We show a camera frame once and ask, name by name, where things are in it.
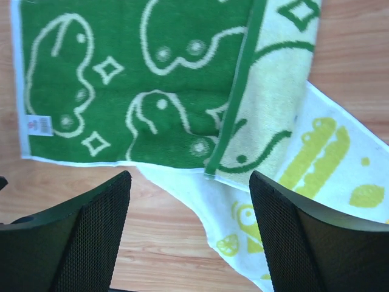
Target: yellow lemon print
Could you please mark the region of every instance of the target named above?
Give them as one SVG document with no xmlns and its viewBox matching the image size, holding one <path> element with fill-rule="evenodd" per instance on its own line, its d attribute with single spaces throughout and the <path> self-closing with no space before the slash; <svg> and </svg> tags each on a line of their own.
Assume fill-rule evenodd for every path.
<svg viewBox="0 0 389 292">
<path fill-rule="evenodd" d="M 218 250 L 226 257 L 233 257 L 239 251 L 239 238 L 236 234 L 231 234 L 216 242 Z"/>
<path fill-rule="evenodd" d="M 247 252 L 250 254 L 263 252 L 264 249 L 261 245 L 262 239 L 256 222 L 254 207 L 249 204 L 243 204 L 238 208 L 237 214 L 240 229 L 248 235 Z"/>
<path fill-rule="evenodd" d="M 369 166 L 370 165 L 370 159 L 369 157 L 364 157 L 362 158 L 361 162 L 360 162 L 363 166 Z"/>
<path fill-rule="evenodd" d="M 265 274 L 265 275 L 262 275 L 261 277 L 262 280 L 270 280 L 270 275 L 269 274 Z"/>
<path fill-rule="evenodd" d="M 336 131 L 336 138 L 336 141 L 324 148 L 324 156 L 314 162 L 314 171 L 304 177 L 304 186 L 298 187 L 295 190 L 297 193 L 313 199 L 334 173 L 350 147 L 350 138 L 345 127 Z"/>
<path fill-rule="evenodd" d="M 362 208 L 374 208 L 384 200 L 385 189 L 375 184 L 364 184 L 353 190 L 349 204 Z"/>
<path fill-rule="evenodd" d="M 303 147 L 279 180 L 287 189 L 293 189 L 308 171 L 316 156 L 335 133 L 336 121 L 331 117 L 321 117 L 313 121 L 312 127 L 313 131 L 302 135 Z"/>
</svg>

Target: wooden floor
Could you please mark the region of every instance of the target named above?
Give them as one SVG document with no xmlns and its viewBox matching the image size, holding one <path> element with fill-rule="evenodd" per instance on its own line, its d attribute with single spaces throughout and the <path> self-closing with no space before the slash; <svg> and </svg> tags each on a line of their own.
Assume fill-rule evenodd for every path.
<svg viewBox="0 0 389 292">
<path fill-rule="evenodd" d="M 387 0 L 324 0 L 310 80 L 389 142 Z M 19 158 L 8 1 L 0 0 L 0 221 L 53 206 L 121 171 Z M 136 291 L 258 291 L 207 246 L 196 215 L 131 169 L 134 184 L 112 286 Z"/>
</svg>

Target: green star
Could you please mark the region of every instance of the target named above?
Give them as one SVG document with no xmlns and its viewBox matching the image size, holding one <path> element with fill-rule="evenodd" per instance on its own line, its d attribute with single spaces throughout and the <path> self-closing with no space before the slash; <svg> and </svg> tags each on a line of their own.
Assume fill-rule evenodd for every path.
<svg viewBox="0 0 389 292">
<path fill-rule="evenodd" d="M 303 18 L 300 18 L 293 12 L 293 9 L 299 7 L 302 4 L 305 4 L 309 9 L 311 9 L 311 12 Z M 303 32 L 307 29 L 311 20 L 320 16 L 320 7 L 312 0 L 295 0 L 289 4 L 286 4 L 285 6 L 280 7 L 277 12 L 292 21 L 299 29 L 299 31 Z"/>
</svg>

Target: yellow dot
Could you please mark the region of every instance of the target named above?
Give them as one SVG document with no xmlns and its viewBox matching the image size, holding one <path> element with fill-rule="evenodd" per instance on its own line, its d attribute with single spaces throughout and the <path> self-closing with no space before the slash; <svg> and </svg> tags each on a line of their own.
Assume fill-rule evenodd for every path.
<svg viewBox="0 0 389 292">
<path fill-rule="evenodd" d="M 362 158 L 361 163 L 362 163 L 363 166 L 369 166 L 369 165 L 370 165 L 370 159 L 369 159 L 369 157 L 364 157 L 364 158 Z"/>
</svg>

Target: black object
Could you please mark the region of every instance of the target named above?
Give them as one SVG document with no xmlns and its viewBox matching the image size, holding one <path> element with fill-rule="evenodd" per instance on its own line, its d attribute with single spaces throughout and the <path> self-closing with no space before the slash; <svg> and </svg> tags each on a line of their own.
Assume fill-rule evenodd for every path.
<svg viewBox="0 0 389 292">
<path fill-rule="evenodd" d="M 0 189 L 6 183 L 0 178 Z M 131 175 L 122 172 L 69 201 L 0 225 L 0 291 L 110 291 L 130 188 Z"/>
<path fill-rule="evenodd" d="M 275 292 L 389 291 L 389 225 L 326 207 L 259 172 L 250 192 Z"/>
</svg>

